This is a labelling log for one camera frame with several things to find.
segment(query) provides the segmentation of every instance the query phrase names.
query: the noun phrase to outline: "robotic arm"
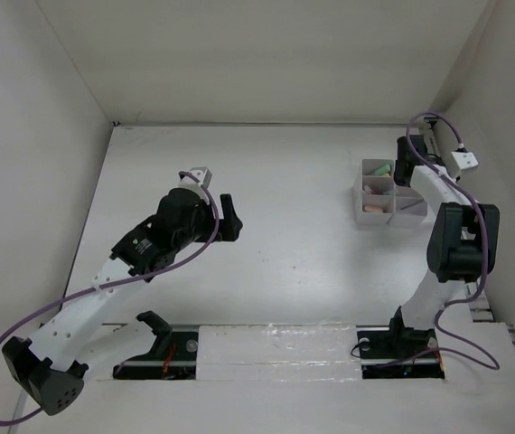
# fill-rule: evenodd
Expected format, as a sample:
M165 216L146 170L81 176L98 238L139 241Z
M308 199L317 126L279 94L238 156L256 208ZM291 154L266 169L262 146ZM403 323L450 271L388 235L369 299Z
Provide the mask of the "robotic arm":
M414 137L413 142L420 145L419 139ZM436 214L426 251L428 271L414 295L390 319L388 327L359 327L362 370L368 375L364 378L390 378L393 374L388 372L389 369L382 369L384 363L407 359L425 348L436 346L436 315L464 283L475 282L481 276L481 228L471 203L433 170L421 165L406 149L406 138L401 137L398 140L395 180L397 184L410 186L420 193ZM418 152L426 158L426 146L422 149L418 146ZM435 167L444 175L456 177L461 170L476 167L476 159L470 156L471 153L455 152L449 156L452 161L447 163L438 158ZM490 272L495 261L499 210L494 205L479 206L488 233ZM468 239L464 239L464 231L469 233ZM436 363L434 354L428 354L424 359L411 363Z
M206 167L190 172L204 186L211 180ZM229 194L220 196L224 218L215 241L235 241L243 224ZM159 353L170 342L172 328L154 312L144 312L114 333L88 340L108 316L152 278L123 287L107 287L131 277L165 269L192 242L207 242L215 227L209 198L193 180L184 177L159 202L157 213L139 223L112 249L97 276L95 292L70 302L28 338L12 337L3 346L8 368L19 384L49 415L65 410L79 396L84 382L102 369L152 348Z

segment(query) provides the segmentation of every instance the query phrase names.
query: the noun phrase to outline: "transparent packing tape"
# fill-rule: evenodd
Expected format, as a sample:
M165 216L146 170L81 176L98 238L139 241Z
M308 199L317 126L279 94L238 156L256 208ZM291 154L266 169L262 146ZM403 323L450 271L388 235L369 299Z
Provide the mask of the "transparent packing tape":
M352 382L355 325L205 325L200 327L197 380Z

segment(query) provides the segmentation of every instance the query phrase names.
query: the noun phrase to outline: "green object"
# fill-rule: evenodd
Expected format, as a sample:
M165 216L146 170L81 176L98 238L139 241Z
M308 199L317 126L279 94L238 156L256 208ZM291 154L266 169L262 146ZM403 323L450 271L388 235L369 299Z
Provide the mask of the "green object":
M383 165L383 166L379 167L378 169L376 169L374 172L372 172L370 175L371 176L382 176L385 174L389 174L391 170L392 170L392 167L390 165Z

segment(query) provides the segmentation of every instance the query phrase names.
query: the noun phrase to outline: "divided container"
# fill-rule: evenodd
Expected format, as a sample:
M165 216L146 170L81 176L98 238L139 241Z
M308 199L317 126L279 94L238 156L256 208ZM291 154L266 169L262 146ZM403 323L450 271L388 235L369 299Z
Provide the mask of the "divided container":
M390 166L389 176L376 176L374 172L384 165ZM394 161L364 159L354 183L355 218L358 224L385 225L414 228L426 217L428 206L422 196L408 187L400 187L392 177ZM374 194L364 192L368 186ZM364 206L379 206L383 213L365 212Z

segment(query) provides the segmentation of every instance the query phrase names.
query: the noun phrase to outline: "white table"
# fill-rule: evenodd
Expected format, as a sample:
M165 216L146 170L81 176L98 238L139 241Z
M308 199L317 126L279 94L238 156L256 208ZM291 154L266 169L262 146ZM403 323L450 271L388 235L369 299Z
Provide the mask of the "white table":
M120 237L156 210L179 170L206 165L211 191L233 196L244 222L239 240L154 279L109 322L151 309L172 324L308 324L299 329L308 336L299 341L304 353L295 356L294 341L280 344L291 327L203 328L200 380L91 382L61 415L39 416L19 433L515 431L515 353L506 327L472 323L466 307L448 312L445 324L484 343L501 362L497 373L446 356L446 381L362 381L345 351L355 341L348 324L386 324L426 270L432 219L415 230L353 220L361 159L395 158L402 133L115 128L68 293L85 288ZM336 351L324 353L328 345Z

